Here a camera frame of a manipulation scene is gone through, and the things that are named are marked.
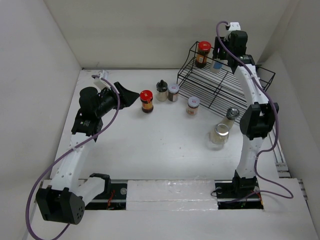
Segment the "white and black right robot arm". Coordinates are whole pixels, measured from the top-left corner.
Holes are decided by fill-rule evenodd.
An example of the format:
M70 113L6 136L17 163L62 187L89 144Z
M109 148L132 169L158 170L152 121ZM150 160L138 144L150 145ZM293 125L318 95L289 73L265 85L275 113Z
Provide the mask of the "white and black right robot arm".
M216 183L216 194L228 204L246 200L256 193L257 163L264 152L263 142L273 128L279 127L279 105L263 89L256 72L255 61L246 54L248 34L229 29L225 37L215 38L213 57L226 60L240 83L247 109L239 127L243 144L239 164L230 183Z

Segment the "black collar pepper shaker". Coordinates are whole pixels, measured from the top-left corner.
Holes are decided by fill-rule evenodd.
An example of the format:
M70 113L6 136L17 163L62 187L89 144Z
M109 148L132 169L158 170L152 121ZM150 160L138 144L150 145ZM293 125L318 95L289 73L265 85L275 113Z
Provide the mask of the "black collar pepper shaker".
M226 111L224 119L222 120L222 123L228 126L229 129L231 129L239 115L240 111L238 108L229 107Z

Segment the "silver lid blue label shaker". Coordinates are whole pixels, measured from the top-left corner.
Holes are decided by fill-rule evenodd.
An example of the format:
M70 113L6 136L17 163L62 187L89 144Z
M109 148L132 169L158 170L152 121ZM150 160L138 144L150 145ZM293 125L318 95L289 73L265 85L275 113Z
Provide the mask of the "silver lid blue label shaker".
M219 58L215 58L212 60L211 66L210 66L210 71L214 74L218 74L222 67L224 65L224 61L219 59Z

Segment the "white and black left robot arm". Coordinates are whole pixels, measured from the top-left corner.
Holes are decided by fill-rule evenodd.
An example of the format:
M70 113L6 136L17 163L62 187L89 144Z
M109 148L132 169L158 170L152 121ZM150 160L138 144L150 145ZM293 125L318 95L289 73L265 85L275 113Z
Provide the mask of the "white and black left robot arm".
M139 93L125 89L119 82L115 89L86 87L79 93L79 110L71 129L70 153L46 188L39 188L36 202L45 221L77 225L84 216L85 207L97 196L107 198L112 193L108 174L93 173L79 184L82 168L90 150L103 130L102 117L111 110L130 107Z

